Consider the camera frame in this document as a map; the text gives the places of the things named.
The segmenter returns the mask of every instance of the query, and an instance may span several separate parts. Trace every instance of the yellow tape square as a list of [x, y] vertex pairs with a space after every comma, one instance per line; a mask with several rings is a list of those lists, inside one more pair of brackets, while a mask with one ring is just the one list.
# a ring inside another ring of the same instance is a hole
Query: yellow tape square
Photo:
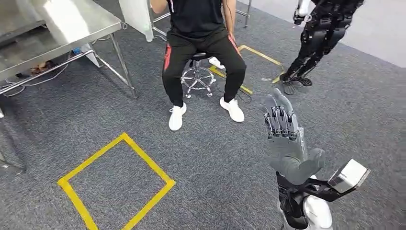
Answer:
[[132, 229], [144, 216], [145, 214], [155, 206], [161, 198], [175, 185], [175, 181], [170, 179], [166, 173], [126, 134], [123, 133], [112, 142], [101, 148], [82, 164], [76, 167], [74, 170], [66, 174], [64, 177], [59, 179], [58, 185], [62, 187], [65, 193], [68, 195], [72, 204], [75, 206], [76, 210], [79, 212], [86, 227], [89, 230], [98, 230], [97, 225], [94, 223], [89, 211], [84, 206], [83, 202], [80, 200], [78, 195], [73, 190], [72, 186], [69, 184], [68, 180], [73, 176], [78, 174], [84, 168], [89, 166], [92, 162], [98, 159], [100, 156], [105, 154], [109, 149], [117, 145], [120, 141], [124, 140], [148, 165], [154, 170], [160, 178], [165, 181], [166, 185], [154, 196], [148, 203], [122, 228], [122, 230]]

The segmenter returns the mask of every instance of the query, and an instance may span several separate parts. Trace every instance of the black t-shirt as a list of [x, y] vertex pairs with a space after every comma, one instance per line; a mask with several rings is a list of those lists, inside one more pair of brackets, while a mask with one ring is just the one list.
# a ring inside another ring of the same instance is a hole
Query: black t-shirt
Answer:
[[167, 0], [174, 32], [200, 38], [224, 26], [222, 0]]

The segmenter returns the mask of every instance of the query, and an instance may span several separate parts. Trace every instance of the robotic hand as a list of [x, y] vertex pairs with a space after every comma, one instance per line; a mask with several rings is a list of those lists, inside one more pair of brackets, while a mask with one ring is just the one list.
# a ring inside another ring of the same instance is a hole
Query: robotic hand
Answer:
[[265, 99], [264, 119], [271, 140], [271, 159], [279, 187], [279, 209], [285, 230], [332, 230], [332, 217], [327, 202], [356, 190], [370, 170], [351, 159], [328, 181], [315, 174], [324, 167], [324, 151], [312, 149], [309, 157], [304, 129], [298, 126], [292, 104], [279, 91]]
[[292, 104], [281, 91], [274, 89], [265, 104], [268, 139], [272, 140], [272, 152], [278, 153], [271, 166], [292, 184], [303, 184], [324, 166], [324, 151], [312, 149], [307, 159], [304, 129], [298, 126]]
[[293, 81], [303, 86], [313, 83], [305, 76], [311, 72], [321, 58], [327, 55], [345, 35], [355, 11], [364, 0], [311, 0], [316, 6], [309, 14], [310, 0], [299, 0], [293, 15], [296, 25], [306, 22], [301, 35], [301, 48], [286, 73], [280, 76], [283, 91], [295, 92]]

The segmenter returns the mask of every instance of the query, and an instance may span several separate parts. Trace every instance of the chrome stool base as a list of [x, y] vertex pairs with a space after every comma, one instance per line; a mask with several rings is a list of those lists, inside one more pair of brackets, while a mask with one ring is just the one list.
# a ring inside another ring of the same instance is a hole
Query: chrome stool base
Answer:
[[[196, 65], [193, 68], [190, 68], [183, 72], [182, 77], [181, 77], [181, 82], [184, 84], [186, 87], [188, 87], [188, 90], [185, 94], [186, 98], [191, 98], [191, 90], [207, 90], [207, 96], [211, 97], [213, 96], [212, 91], [210, 89], [210, 86], [216, 81], [214, 78], [214, 74], [207, 68], [200, 67], [200, 60], [196, 60]], [[193, 77], [186, 77], [186, 75], [189, 72], [192, 72], [194, 76]], [[209, 79], [210, 81], [208, 83], [203, 82], [203, 80]]]

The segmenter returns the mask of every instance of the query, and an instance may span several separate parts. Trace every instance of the stool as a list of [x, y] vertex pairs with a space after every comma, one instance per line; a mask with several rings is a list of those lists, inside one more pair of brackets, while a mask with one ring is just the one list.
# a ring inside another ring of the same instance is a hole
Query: stool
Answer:
[[[214, 78], [213, 73], [207, 69], [200, 66], [200, 61], [203, 59], [210, 58], [210, 56], [206, 55], [206, 53], [197, 53], [193, 55], [190, 62], [190, 68], [183, 72], [181, 77], [181, 82], [188, 87], [188, 91], [185, 95], [186, 98], [191, 98], [190, 91], [191, 90], [207, 90], [207, 96], [213, 96], [212, 91], [210, 90], [210, 86], [216, 81]], [[186, 77], [186, 74], [193, 71], [193, 77]], [[204, 83], [202, 80], [209, 79], [210, 82]]]

